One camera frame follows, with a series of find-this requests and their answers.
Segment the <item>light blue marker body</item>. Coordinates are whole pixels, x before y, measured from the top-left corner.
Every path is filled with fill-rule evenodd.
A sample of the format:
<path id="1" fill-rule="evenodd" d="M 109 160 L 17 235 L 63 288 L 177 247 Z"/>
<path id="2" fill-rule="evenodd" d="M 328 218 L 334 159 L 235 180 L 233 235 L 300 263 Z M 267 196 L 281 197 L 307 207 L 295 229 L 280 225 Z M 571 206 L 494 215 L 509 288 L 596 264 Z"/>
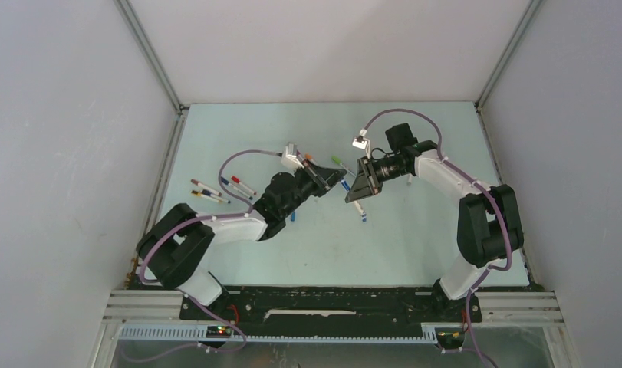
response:
<path id="1" fill-rule="evenodd" d="M 354 201 L 353 204 L 354 204 L 354 207 L 356 208 L 356 210 L 358 211 L 358 213 L 360 215 L 361 221 L 362 222 L 366 222 L 367 221 L 367 213 L 364 210 L 363 206 L 360 204 L 359 201 Z"/>

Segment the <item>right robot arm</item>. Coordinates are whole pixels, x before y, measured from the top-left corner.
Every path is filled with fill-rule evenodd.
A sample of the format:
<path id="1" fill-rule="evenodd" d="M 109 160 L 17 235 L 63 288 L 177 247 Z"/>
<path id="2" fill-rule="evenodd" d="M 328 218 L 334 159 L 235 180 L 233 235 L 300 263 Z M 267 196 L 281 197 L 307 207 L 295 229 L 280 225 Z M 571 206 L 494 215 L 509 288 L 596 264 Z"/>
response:
<path id="1" fill-rule="evenodd" d="M 514 190 L 491 186 L 452 164 L 436 143 L 420 142 L 408 123 L 385 132 L 390 153 L 358 161 L 358 173 L 345 198 L 356 202 L 379 195 L 386 181 L 415 176 L 437 188 L 458 208 L 456 244 L 459 256 L 436 282 L 431 308 L 440 320 L 462 310 L 461 299 L 473 293 L 491 270 L 507 271 L 513 253 L 524 244 Z"/>

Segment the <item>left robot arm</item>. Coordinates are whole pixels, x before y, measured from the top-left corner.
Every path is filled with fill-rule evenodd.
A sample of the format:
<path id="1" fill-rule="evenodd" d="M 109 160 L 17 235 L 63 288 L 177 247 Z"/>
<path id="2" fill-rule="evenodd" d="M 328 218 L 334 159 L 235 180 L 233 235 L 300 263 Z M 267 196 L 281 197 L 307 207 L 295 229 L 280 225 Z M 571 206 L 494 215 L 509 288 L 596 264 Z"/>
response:
<path id="1" fill-rule="evenodd" d="M 200 215 L 186 203 L 175 205 L 137 245 L 140 281 L 178 290 L 196 300 L 209 319 L 219 319 L 228 309 L 228 299 L 222 284 L 202 265 L 209 248 L 273 238 L 306 200 L 322 197 L 346 175 L 345 169 L 305 160 L 293 173 L 275 174 L 249 213 Z"/>

